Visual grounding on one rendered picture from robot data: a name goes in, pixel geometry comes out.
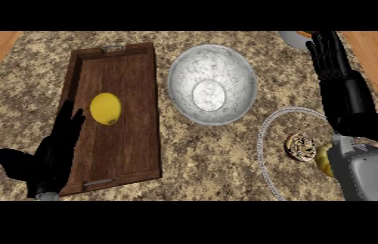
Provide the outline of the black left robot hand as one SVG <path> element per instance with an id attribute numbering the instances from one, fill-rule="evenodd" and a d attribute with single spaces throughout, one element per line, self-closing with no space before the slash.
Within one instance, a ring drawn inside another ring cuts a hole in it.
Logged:
<path id="1" fill-rule="evenodd" d="M 29 198 L 36 199 L 36 195 L 46 192 L 60 194 L 67 186 L 85 120 L 83 110 L 75 112 L 75 102 L 67 100 L 51 135 L 44 138 L 36 153 L 0 149 L 0 166 L 11 179 L 27 183 Z"/>

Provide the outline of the brown speckled cookie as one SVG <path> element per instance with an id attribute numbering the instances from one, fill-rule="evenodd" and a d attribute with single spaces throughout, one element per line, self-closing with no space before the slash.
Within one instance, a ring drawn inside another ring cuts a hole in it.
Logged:
<path id="1" fill-rule="evenodd" d="M 289 156 L 302 161 L 309 162 L 315 159 L 317 147 L 314 139 L 303 133 L 293 133 L 284 143 Z"/>

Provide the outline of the brown wooden tray placemat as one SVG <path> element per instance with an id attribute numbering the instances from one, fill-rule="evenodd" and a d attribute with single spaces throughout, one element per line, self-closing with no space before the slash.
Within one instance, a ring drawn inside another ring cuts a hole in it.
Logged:
<path id="1" fill-rule="evenodd" d="M 162 178 L 154 44 L 75 50 L 61 100 L 86 116 L 61 194 Z"/>

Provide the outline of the clear glass plate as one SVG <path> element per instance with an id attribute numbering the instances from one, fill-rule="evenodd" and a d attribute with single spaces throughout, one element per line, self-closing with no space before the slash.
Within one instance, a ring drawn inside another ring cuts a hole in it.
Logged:
<path id="1" fill-rule="evenodd" d="M 262 176 L 278 201 L 343 201 L 339 181 L 318 168 L 315 159 L 293 159 L 284 143 L 293 133 L 303 133 L 315 147 L 331 143 L 333 129 L 326 116 L 303 107 L 280 109 L 264 121 L 258 136 Z"/>

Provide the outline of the yellow squash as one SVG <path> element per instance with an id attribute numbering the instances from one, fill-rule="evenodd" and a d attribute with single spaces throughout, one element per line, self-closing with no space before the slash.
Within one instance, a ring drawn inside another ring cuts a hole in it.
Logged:
<path id="1" fill-rule="evenodd" d="M 97 95 L 91 103 L 91 114 L 98 123 L 104 125 L 117 123 L 122 116 L 122 101 L 113 93 Z"/>

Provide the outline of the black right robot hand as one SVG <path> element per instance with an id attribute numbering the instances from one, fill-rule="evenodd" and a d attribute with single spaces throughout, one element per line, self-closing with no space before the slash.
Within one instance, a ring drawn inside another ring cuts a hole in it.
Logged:
<path id="1" fill-rule="evenodd" d="M 378 111 L 360 71 L 352 69 L 345 45 L 336 31 L 320 31 L 306 42 L 327 120 L 343 136 L 378 141 Z"/>

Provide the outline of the grey round dish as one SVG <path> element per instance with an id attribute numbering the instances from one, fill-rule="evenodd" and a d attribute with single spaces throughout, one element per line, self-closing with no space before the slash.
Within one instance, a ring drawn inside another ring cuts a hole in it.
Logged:
<path id="1" fill-rule="evenodd" d="M 300 50 L 306 50 L 306 42 L 312 40 L 312 35 L 303 31 L 280 31 L 280 36 L 286 43 Z"/>

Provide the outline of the yellow corn cob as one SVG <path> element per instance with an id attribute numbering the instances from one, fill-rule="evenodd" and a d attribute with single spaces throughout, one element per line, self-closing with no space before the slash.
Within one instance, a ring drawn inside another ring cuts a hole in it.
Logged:
<path id="1" fill-rule="evenodd" d="M 317 157 L 315 157 L 318 168 L 330 177 L 334 176 L 333 169 L 331 169 L 331 163 L 330 163 L 330 159 L 329 159 L 329 150 L 331 148 L 333 148 L 331 143 L 321 145 L 317 149 Z"/>

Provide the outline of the white marble bowl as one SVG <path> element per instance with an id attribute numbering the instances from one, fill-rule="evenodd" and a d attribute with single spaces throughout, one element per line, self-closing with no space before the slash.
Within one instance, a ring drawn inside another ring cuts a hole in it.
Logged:
<path id="1" fill-rule="evenodd" d="M 222 126 L 240 120 L 253 107 L 258 76 L 234 49 L 202 44 L 176 58 L 168 89 L 184 116 L 206 126 Z"/>

